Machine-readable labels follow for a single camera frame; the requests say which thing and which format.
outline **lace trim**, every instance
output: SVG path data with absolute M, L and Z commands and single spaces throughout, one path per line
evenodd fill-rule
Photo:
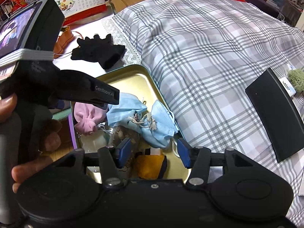
M 141 64 L 141 57 L 137 50 L 130 43 L 128 37 L 120 30 L 116 23 L 111 19 L 107 18 L 101 20 L 101 24 L 107 33 L 112 34 L 113 43 L 116 45 L 124 45 L 126 47 L 126 52 L 122 58 L 124 66 L 132 64 Z

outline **green fuzzy object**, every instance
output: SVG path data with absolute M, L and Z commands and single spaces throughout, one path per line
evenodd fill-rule
M 304 72 L 302 69 L 290 70 L 287 78 L 297 92 L 304 91 Z

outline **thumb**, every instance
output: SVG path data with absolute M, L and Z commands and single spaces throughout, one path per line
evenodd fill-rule
M 0 123 L 5 122 L 9 118 L 15 109 L 17 104 L 16 94 L 0 100 Z

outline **human hand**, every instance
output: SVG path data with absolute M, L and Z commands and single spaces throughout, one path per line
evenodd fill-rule
M 15 94 L 11 95 L 6 99 L 0 100 L 0 123 L 5 122 L 11 116 L 16 104 L 17 96 Z M 61 123 L 56 120 L 50 120 L 46 123 L 41 134 L 41 151 L 52 152 L 60 146 L 61 141 L 59 135 L 57 134 L 60 129 Z M 26 179 L 33 176 L 35 173 L 42 170 L 52 162 L 53 160 L 50 156 L 40 156 L 39 158 L 33 161 L 13 167 L 12 177 L 15 181 L 15 183 L 13 184 L 14 193 L 17 192 L 18 187 L 22 182 L 24 182 Z

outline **checkered cloth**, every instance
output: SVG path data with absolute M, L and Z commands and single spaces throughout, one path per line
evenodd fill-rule
M 304 33 L 233 0 L 146 0 L 113 20 L 141 55 L 190 145 L 219 153 L 235 148 L 284 178 L 294 191 L 287 216 L 300 224 L 304 150 L 277 163 L 245 88 L 268 67 L 278 77 L 286 76 L 287 63 L 303 67 Z M 294 102 L 304 115 L 304 98 L 297 94 Z

